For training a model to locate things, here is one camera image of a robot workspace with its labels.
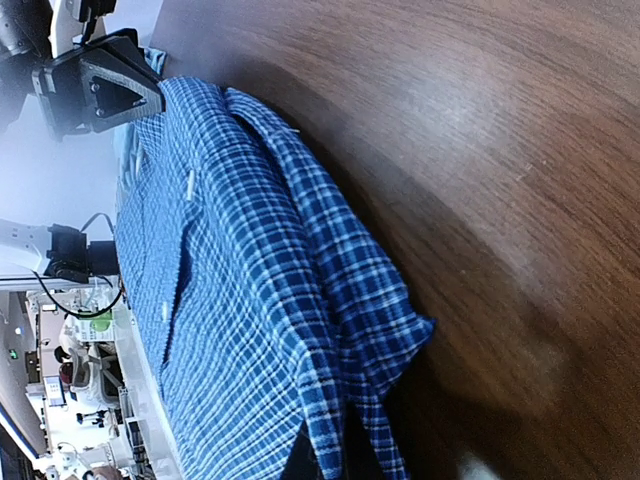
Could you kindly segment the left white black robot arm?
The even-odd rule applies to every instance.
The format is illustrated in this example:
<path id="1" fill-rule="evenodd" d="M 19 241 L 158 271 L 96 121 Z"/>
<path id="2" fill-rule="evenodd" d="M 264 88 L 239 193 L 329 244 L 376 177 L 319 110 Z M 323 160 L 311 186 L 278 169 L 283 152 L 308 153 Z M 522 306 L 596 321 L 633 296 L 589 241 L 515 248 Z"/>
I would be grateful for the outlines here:
<path id="1" fill-rule="evenodd" d="M 50 136 L 101 133 L 161 113 L 160 75 L 133 28 L 106 31 L 113 1 L 1 4 L 1 126 L 33 96 Z"/>

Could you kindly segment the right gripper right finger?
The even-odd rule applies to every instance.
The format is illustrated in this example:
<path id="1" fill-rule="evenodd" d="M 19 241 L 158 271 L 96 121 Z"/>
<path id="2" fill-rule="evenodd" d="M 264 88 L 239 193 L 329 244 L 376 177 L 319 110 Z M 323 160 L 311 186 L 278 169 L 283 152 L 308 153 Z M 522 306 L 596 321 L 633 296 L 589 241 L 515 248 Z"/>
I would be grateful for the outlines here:
<path id="1" fill-rule="evenodd" d="M 348 404 L 344 430 L 345 478 L 381 480 L 382 469 L 354 405 Z"/>

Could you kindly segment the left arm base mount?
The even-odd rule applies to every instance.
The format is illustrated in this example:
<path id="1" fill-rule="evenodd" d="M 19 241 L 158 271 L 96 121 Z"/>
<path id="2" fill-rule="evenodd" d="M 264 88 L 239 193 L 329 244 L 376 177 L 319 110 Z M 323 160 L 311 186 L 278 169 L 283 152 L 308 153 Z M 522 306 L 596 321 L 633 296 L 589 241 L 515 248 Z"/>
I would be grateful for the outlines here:
<path id="1" fill-rule="evenodd" d="M 84 232 L 57 224 L 48 227 L 47 232 L 51 242 L 46 249 L 46 277 L 88 284 L 92 278 L 120 274 L 113 240 L 89 242 Z"/>

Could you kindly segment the blue dotted shirt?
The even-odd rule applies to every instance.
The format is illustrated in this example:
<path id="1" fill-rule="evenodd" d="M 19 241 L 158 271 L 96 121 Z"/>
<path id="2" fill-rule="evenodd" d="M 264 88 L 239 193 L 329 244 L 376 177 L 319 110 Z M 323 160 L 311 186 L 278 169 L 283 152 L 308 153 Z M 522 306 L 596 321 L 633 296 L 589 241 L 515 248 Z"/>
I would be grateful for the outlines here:
<path id="1" fill-rule="evenodd" d="M 406 478 L 384 401 L 433 321 L 294 128 L 233 88 L 160 88 L 116 246 L 185 477 L 279 478 L 304 435 L 338 479 L 354 408 Z"/>

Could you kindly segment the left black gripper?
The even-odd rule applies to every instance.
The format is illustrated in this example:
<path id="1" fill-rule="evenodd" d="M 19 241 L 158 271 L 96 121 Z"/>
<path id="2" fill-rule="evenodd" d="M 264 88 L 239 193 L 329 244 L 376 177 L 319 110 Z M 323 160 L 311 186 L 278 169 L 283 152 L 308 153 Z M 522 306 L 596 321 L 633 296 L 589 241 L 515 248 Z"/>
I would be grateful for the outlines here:
<path id="1" fill-rule="evenodd" d="M 161 76 L 146 62 L 134 29 L 42 62 L 32 69 L 31 80 L 49 134 L 59 142 L 165 110 Z"/>

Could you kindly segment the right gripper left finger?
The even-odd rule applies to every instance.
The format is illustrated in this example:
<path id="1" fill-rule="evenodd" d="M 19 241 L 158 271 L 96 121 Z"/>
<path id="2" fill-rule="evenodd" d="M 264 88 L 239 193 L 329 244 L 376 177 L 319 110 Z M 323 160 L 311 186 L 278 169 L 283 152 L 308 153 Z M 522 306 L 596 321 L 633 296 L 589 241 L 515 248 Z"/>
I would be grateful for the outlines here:
<path id="1" fill-rule="evenodd" d="M 320 468 L 306 429 L 296 437 L 290 456 L 281 474 L 282 480 L 318 480 Z"/>

